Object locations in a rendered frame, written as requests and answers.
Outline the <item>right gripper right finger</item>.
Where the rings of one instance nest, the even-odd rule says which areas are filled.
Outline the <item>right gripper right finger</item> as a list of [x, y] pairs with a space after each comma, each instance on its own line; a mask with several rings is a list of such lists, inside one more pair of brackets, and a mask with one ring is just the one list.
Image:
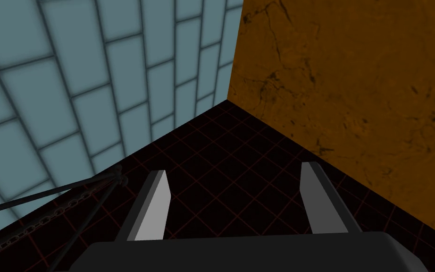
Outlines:
[[313, 234], [362, 232], [316, 161], [301, 163], [300, 194]]

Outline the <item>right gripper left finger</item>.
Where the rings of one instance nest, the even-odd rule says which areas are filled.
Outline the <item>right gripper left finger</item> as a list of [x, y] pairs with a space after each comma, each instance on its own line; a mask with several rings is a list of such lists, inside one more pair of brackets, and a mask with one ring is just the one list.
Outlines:
[[151, 171], [115, 241], [163, 239], [170, 200], [171, 193], [166, 172]]

